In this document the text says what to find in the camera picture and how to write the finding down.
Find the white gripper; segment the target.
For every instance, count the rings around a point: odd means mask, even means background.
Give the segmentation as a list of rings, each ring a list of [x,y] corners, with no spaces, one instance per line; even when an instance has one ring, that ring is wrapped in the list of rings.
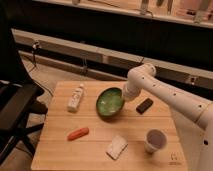
[[[122,98],[126,101],[133,101],[141,93],[141,89],[135,86],[133,83],[127,81],[122,90]]]

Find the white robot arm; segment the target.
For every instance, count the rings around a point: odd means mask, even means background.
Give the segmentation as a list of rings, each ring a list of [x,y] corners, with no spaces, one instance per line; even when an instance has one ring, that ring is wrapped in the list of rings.
[[[213,171],[213,101],[189,93],[155,78],[156,68],[145,63],[128,71],[123,86],[125,101],[132,101],[144,89],[205,131],[196,171]]]

